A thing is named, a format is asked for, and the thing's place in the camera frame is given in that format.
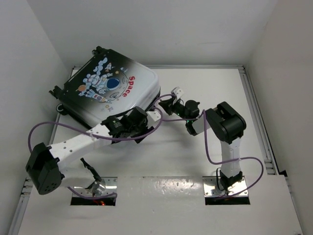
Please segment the grey lined suitcase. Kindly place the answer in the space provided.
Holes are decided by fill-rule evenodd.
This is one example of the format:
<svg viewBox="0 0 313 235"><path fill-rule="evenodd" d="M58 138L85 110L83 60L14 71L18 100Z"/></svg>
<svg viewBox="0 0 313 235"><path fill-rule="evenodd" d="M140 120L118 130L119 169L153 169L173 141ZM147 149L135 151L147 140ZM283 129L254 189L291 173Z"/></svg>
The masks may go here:
<svg viewBox="0 0 313 235"><path fill-rule="evenodd" d="M86 128L109 116L123 114L136 106L147 111L160 96L158 75L143 64L112 49L97 46L92 57L50 94Z"/></svg>

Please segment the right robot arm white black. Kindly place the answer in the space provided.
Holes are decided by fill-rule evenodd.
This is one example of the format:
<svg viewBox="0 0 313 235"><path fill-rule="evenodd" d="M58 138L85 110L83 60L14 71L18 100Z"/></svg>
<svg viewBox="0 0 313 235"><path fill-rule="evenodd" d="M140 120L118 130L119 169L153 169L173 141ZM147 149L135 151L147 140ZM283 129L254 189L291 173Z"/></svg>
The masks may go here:
<svg viewBox="0 0 313 235"><path fill-rule="evenodd" d="M176 114L186 120L185 127L190 135L196 136L206 133L209 128L212 129L221 143L220 185L224 190L228 190L243 177L239 163L239 148L240 139L246 129L246 121L225 101L204 112L200 111L199 104L194 100L181 104L179 101L174 102L173 98L159 102L168 115Z"/></svg>

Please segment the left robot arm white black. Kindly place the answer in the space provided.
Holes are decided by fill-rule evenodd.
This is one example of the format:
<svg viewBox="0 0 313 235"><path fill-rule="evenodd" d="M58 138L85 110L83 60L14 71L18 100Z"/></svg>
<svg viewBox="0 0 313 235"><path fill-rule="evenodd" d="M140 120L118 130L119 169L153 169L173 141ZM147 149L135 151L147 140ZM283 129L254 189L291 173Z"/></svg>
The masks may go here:
<svg viewBox="0 0 313 235"><path fill-rule="evenodd" d="M31 151L26 172L40 195L51 193L58 187L78 187L101 198L105 182L84 156L121 141L139 143L154 131L154 125L160 123L161 118L158 111L135 107L123 117L110 116L69 140L49 146L39 143Z"/></svg>

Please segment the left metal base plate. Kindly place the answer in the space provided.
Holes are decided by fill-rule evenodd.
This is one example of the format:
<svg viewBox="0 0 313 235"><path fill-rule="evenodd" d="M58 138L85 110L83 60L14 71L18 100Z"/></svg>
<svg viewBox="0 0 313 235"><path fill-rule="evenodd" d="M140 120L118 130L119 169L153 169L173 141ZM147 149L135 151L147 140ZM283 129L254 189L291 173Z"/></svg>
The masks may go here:
<svg viewBox="0 0 313 235"><path fill-rule="evenodd" d="M114 197L117 193L117 177L102 177L100 182L95 182L88 189L73 187L80 195L85 197Z"/></svg>

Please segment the metal base plate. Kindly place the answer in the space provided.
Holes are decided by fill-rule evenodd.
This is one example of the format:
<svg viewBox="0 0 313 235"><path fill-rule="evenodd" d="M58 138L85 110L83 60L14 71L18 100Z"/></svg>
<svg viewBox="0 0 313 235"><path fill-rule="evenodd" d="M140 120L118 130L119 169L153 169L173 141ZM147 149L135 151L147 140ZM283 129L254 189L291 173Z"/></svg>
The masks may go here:
<svg viewBox="0 0 313 235"><path fill-rule="evenodd" d="M216 177L203 177L202 181L205 198L215 198L223 196L248 197L245 177L243 177L240 181L235 182L233 185L229 186L227 188L227 191L222 190L223 187L220 182L217 183Z"/></svg>
<svg viewBox="0 0 313 235"><path fill-rule="evenodd" d="M117 177L102 177L100 182L95 182L88 189L73 187L80 195L85 197L114 197L117 193Z"/></svg>

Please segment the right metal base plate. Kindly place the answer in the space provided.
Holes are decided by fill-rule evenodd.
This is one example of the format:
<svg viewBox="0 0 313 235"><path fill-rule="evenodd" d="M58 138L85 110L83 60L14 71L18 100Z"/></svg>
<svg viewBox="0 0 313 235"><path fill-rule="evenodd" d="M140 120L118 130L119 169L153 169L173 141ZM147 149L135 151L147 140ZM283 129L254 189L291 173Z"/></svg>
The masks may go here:
<svg viewBox="0 0 313 235"><path fill-rule="evenodd" d="M229 186L227 188L227 191L222 190L223 187L220 182L217 183L216 177L203 177L202 181L205 198L215 198L223 196L248 197L245 177L243 177L240 181L235 182L233 185Z"/></svg>

